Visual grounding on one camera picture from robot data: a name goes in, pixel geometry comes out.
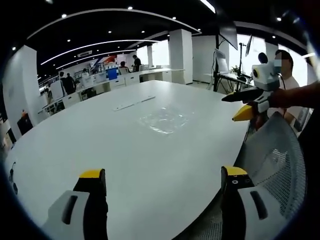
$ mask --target microphone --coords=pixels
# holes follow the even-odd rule
[[[260,52],[259,53],[258,59],[259,59],[259,62],[261,64],[267,64],[268,63],[268,57],[264,52]]]

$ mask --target face mask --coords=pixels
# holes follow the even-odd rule
[[[276,71],[278,74],[281,73],[281,65],[282,65],[281,59],[275,59],[275,60],[273,60],[273,65],[274,65],[275,71]]]

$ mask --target black ceiling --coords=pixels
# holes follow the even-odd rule
[[[177,21],[195,29],[201,29],[203,35],[215,34],[217,30],[216,15],[200,0],[52,1],[53,3],[50,4],[45,0],[25,0],[20,5],[21,9],[16,13],[16,20],[19,25],[12,32],[20,46],[27,44],[37,50],[38,74],[42,77],[44,74],[52,75],[56,72],[56,67],[76,60],[78,57],[74,58],[74,56],[79,53],[89,50],[93,50],[92,54],[124,50],[134,42],[108,43],[88,47],[67,53],[40,65],[42,62],[74,48],[114,40],[140,40],[163,31],[181,28],[189,30],[193,34],[197,33],[196,30],[177,22],[154,15],[133,11],[100,11],[67,17],[48,26],[27,40],[29,35],[41,27],[61,19],[62,14],[69,16],[81,11],[110,8],[127,9],[131,6],[134,10],[151,12],[169,18],[176,17]],[[281,22],[275,20],[276,17],[281,16],[286,11],[285,7],[271,6],[268,0],[260,0],[258,4],[253,4],[252,0],[219,0],[213,3],[213,5],[218,4],[234,21],[275,28],[301,42],[304,41],[301,33],[293,27],[292,22],[286,22],[285,18]],[[156,40],[164,38],[167,38],[166,34],[156,38]]]

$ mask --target floor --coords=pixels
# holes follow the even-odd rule
[[[200,89],[207,89],[209,86],[209,83],[206,82],[200,82],[200,81],[193,81],[193,83],[189,84],[189,86],[200,88]]]
[[[188,86],[192,86],[192,87],[196,87],[196,88],[200,88],[200,89],[207,89],[207,87],[209,86],[209,83],[206,83],[206,82],[201,82],[201,81],[193,81],[192,84],[189,84]],[[229,94],[231,92],[233,92],[229,86],[228,86],[228,83],[225,82],[225,81],[222,81],[219,85],[218,85],[218,90],[217,90],[218,93],[221,93],[221,94]]]

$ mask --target glass window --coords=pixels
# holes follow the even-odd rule
[[[148,47],[143,46],[136,50],[137,57],[141,60],[141,64],[148,65]]]
[[[170,65],[168,40],[152,44],[152,62],[154,66]]]
[[[303,87],[307,85],[308,83],[308,66],[305,59],[295,51],[292,51],[291,49],[282,46],[279,44],[279,49],[285,50],[288,53],[290,53],[292,59],[293,59],[293,70],[292,70],[292,76],[294,79],[298,82],[300,87]]]
[[[243,43],[245,45],[248,44],[250,36],[237,34],[238,43]],[[259,37],[253,37],[250,52],[248,56],[246,56],[247,47],[242,47],[242,67],[241,72],[246,75],[251,75],[252,65],[261,64],[258,59],[259,53],[266,53],[266,42],[264,39]],[[229,69],[232,67],[239,67],[240,65],[240,46],[238,46],[238,50],[236,50],[233,46],[229,45]]]

